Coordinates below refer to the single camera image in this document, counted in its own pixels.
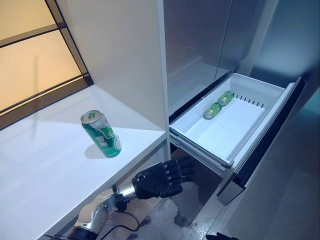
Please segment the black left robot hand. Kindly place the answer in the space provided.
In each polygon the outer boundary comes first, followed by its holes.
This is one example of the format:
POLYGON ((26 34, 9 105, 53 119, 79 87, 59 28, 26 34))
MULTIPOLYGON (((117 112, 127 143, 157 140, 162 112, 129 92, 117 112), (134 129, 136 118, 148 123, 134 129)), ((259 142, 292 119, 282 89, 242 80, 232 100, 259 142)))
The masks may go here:
POLYGON ((181 157, 159 162, 142 170, 132 179, 137 198, 167 198, 181 193, 181 183, 193 180, 194 166, 191 158, 181 157))

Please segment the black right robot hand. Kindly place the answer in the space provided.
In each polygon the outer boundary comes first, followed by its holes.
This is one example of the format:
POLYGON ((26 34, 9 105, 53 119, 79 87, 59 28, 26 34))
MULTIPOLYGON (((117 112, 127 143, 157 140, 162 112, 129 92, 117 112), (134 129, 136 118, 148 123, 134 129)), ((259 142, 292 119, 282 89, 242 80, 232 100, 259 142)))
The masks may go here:
POLYGON ((236 238, 229 237, 227 235, 217 232, 216 234, 207 234, 205 236, 205 239, 206 240, 235 240, 236 238))

